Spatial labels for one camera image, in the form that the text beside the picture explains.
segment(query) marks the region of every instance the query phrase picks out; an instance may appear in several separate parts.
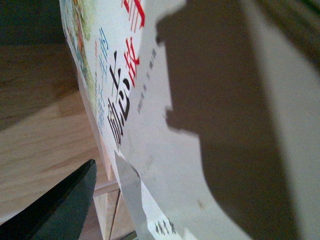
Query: wooden floor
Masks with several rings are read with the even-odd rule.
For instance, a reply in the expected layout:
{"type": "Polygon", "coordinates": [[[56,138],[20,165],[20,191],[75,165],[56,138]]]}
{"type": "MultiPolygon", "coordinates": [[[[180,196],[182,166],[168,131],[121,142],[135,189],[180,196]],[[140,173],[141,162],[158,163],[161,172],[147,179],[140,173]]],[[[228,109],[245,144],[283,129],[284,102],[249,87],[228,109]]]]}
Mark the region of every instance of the wooden floor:
{"type": "MultiPolygon", "coordinates": [[[[0,46],[0,224],[89,159],[107,180],[63,44],[0,46]]],[[[94,204],[80,239],[101,240],[94,204]]]]}

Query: red chinese characters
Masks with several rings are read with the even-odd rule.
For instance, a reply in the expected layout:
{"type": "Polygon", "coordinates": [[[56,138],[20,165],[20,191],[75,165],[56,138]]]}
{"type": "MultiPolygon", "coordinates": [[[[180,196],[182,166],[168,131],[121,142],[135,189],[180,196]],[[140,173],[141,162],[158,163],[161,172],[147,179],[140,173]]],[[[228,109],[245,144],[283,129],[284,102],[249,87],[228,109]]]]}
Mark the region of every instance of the red chinese characters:
{"type": "Polygon", "coordinates": [[[129,14],[129,21],[131,21],[131,31],[136,32],[138,18],[140,20],[140,28],[145,26],[146,15],[140,4],[140,0],[122,0],[121,7],[124,5],[129,14]]]}
{"type": "Polygon", "coordinates": [[[139,57],[136,57],[135,49],[132,43],[132,37],[130,37],[130,42],[128,38],[125,40],[127,51],[124,53],[124,58],[126,61],[125,67],[129,67],[129,76],[133,87],[135,87],[135,78],[137,76],[137,65],[140,64],[139,57]]]}

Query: wooden furniture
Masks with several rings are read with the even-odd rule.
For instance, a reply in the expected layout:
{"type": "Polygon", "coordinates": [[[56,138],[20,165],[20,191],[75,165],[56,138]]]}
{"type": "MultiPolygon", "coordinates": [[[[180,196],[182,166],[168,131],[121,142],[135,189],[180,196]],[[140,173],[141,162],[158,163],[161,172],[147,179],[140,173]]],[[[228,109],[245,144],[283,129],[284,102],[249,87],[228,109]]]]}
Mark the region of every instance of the wooden furniture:
{"type": "MultiPolygon", "coordinates": [[[[124,202],[117,204],[119,187],[104,168],[67,46],[0,46],[0,66],[0,224],[88,159],[96,159],[98,168],[94,202],[101,226],[119,219],[118,213],[131,221],[124,202]]],[[[93,211],[91,206],[80,239],[101,240],[93,211]]],[[[108,231],[117,238],[127,226],[134,230],[130,224],[111,224],[108,231]]]]}

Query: wooden surface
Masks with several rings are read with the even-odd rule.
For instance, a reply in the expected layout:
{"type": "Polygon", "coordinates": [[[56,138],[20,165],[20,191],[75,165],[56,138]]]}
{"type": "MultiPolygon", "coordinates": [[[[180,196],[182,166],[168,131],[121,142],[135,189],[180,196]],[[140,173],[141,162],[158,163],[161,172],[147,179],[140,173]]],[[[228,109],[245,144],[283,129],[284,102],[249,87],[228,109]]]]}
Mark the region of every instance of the wooden surface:
{"type": "Polygon", "coordinates": [[[121,193],[116,206],[110,239],[116,240],[133,231],[135,231],[135,226],[131,220],[131,215],[125,203],[124,196],[121,193]]]}
{"type": "Polygon", "coordinates": [[[119,190],[108,192],[93,198],[103,240],[109,240],[116,213],[119,190]]]}
{"type": "Polygon", "coordinates": [[[79,240],[102,240],[95,204],[89,208],[79,240]]]}
{"type": "Polygon", "coordinates": [[[0,223],[89,159],[97,162],[96,189],[105,187],[64,44],[0,46],[0,96],[0,223]]]}

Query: colorful illustration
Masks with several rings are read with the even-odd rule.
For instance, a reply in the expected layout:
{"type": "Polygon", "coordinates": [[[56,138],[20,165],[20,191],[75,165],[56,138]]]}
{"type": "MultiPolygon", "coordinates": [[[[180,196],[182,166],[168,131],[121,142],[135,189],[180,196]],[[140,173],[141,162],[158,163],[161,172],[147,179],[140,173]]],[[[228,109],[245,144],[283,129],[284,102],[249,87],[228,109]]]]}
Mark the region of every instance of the colorful illustration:
{"type": "Polygon", "coordinates": [[[91,27],[95,17],[96,0],[67,0],[65,1],[64,22],[73,50],[76,54],[78,66],[83,73],[88,98],[92,111],[96,112],[96,84],[86,56],[86,42],[91,38],[91,27]]]}

